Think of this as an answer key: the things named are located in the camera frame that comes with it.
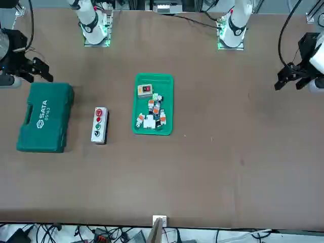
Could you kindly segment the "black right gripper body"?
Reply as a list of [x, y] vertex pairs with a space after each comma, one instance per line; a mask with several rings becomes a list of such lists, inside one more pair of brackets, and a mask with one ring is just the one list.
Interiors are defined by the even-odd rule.
[[1, 71], [16, 74], [28, 63], [27, 37], [19, 30], [1, 29]]

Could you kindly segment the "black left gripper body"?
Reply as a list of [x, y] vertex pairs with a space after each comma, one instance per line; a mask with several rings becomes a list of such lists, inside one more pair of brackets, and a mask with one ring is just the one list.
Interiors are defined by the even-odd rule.
[[301, 62], [296, 65], [298, 76], [316, 76], [319, 74], [318, 70], [310, 63], [310, 58], [314, 54], [318, 36], [318, 32], [307, 32], [298, 41], [301, 56]]

